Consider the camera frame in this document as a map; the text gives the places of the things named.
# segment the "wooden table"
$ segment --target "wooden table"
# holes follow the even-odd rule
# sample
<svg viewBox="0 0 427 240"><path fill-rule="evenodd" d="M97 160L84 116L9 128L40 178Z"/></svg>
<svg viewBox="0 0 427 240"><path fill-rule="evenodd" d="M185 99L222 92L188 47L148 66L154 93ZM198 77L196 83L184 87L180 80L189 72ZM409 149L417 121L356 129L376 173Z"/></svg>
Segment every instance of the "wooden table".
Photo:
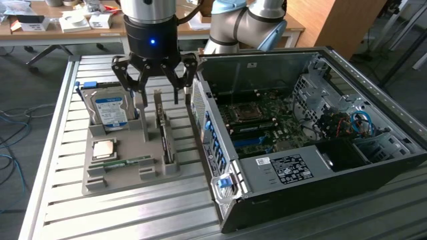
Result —
<svg viewBox="0 0 427 240"><path fill-rule="evenodd" d="M102 1L104 5L117 6L113 0ZM38 15L49 18L58 18L62 11L69 11L72 7L60 6L49 7L44 1L30 2L30 7ZM182 18L194 8L188 5L185 1L177 0L176 16ZM286 27L282 34L286 37L284 47L294 47L300 33L304 31L304 26L286 15ZM89 43L121 43L124 53L129 52L129 44L126 38L126 31L122 21L122 14L112 17L110 29L90 29L85 31L62 33L58 22L52 22L46 31L22 31L21 29L10 33L9 25L16 20L10 17L7 24L0 25L0 47L5 46L42 46L42 45L66 45L66 44L89 44ZM177 27L177 39L193 40L208 39L209 30L192 30L188 23Z"/></svg>

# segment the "psu label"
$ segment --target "psu label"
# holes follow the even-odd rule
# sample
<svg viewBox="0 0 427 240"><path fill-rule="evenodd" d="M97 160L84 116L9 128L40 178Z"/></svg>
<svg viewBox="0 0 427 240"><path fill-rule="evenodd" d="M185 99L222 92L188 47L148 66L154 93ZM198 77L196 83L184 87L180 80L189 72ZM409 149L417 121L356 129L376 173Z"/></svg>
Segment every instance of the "psu label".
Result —
<svg viewBox="0 0 427 240"><path fill-rule="evenodd" d="M282 184L294 183L313 177L298 154L270 159L269 161Z"/></svg>

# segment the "hard drive label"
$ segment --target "hard drive label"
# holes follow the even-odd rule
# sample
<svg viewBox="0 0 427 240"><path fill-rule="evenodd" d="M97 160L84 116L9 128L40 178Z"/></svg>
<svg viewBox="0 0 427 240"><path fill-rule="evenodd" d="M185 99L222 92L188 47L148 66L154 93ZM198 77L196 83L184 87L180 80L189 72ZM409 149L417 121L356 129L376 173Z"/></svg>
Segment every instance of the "hard drive label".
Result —
<svg viewBox="0 0 427 240"><path fill-rule="evenodd" d="M106 127L118 128L128 123L126 112L121 109L121 97L96 99L94 102L101 123Z"/></svg>
<svg viewBox="0 0 427 240"><path fill-rule="evenodd" d="M282 184L294 183L313 177L298 154L284 156L269 161Z"/></svg>

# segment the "gray floor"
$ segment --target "gray floor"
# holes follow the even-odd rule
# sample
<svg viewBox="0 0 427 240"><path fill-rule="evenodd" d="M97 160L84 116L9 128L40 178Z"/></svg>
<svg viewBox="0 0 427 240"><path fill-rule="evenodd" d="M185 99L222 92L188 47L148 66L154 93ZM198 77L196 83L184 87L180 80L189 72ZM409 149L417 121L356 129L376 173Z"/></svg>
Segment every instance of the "gray floor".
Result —
<svg viewBox="0 0 427 240"><path fill-rule="evenodd" d="M374 22L373 28L369 32L370 36L378 34L381 26L385 24L385 19L378 19ZM369 75L373 75L366 67L374 68L376 75L381 78L388 69L396 62L398 56L406 50L408 46L420 35L420 32L412 30L405 37L394 52L386 53L388 59L378 57L377 53L372 53L373 60L365 64L354 64L360 70ZM101 51L94 47L94 44L84 44L69 46L69 50L76 55L101 55L101 54L120 54L122 49L120 44L109 43L104 45L108 51ZM194 50L200 47L198 42L185 42L181 44L182 50ZM424 76L427 74L427 65L420 70L412 70L410 66L417 58L427 51L427 42L420 46L413 56L409 58L400 71L389 81L386 90L393 99L401 104L406 111L427 125L427 105L424 103L424 94L427 93L427 82ZM30 74L22 64L30 57L32 53L26 53L22 47L16 47L10 56L0 57L0 110L5 111L13 108L29 108L40 104L49 104L56 102L57 93L60 90L60 83L66 66L66 55L60 50L56 50L40 62L34 64L40 68L40 74ZM30 134L12 147L16 158L20 162L25 180L29 187L33 185L38 160L42 153L45 137L48 134L50 118L37 118L30 122ZM7 137L20 126L0 121L0 136ZM0 154L7 154L3 149L0 149ZM5 171L0 171L0 180L5 177ZM7 206L10 202L21 197L21 182L17 173L5 184L0 186L0 209ZM18 231L24 219L24 210L28 204L29 194L13 206L17 213L0 214L0 239L14 240L18 236Z"/></svg>

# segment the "blue ram slot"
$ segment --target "blue ram slot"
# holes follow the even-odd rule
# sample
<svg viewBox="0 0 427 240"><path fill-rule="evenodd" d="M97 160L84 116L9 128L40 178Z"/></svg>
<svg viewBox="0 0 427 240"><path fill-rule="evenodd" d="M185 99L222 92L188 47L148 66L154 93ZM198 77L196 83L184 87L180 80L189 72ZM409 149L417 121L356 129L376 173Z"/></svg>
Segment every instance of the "blue ram slot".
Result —
<svg viewBox="0 0 427 240"><path fill-rule="evenodd" d="M244 139L244 140L237 140L232 142L232 145L237 148L237 147L244 147L244 146L249 146L249 145L260 145L264 142L265 137L260 136L256 138L250 138L250 139Z"/></svg>

